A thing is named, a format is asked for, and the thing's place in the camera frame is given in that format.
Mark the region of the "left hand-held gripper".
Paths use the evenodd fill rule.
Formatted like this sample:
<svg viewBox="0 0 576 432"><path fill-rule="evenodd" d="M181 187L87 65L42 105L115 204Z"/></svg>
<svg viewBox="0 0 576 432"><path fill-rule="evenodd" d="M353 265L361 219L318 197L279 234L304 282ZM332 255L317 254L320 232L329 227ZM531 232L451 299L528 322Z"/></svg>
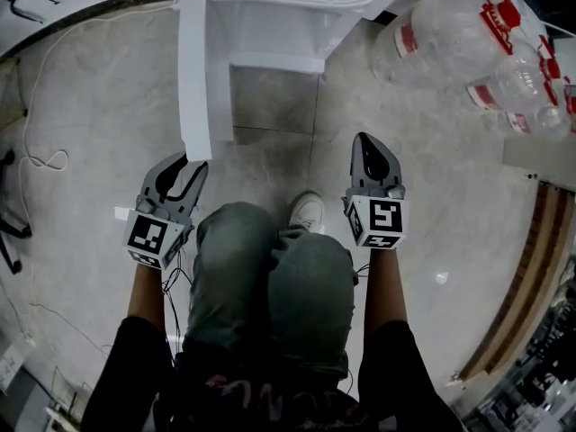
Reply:
<svg viewBox="0 0 576 432"><path fill-rule="evenodd" d="M182 151L153 166L144 178L135 209L129 211L123 246L144 266L168 269L194 229L191 214L208 177L208 163L194 170L179 196L168 197L187 163Z"/></svg>

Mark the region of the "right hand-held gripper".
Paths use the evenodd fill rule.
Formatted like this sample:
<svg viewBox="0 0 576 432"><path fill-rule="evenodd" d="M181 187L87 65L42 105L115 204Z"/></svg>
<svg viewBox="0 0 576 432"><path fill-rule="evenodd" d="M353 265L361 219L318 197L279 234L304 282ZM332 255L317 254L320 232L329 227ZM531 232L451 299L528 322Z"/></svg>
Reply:
<svg viewBox="0 0 576 432"><path fill-rule="evenodd" d="M399 160L377 138L360 132L353 141L350 175L353 187L343 204L355 244L396 249L406 238L410 214Z"/></svg>

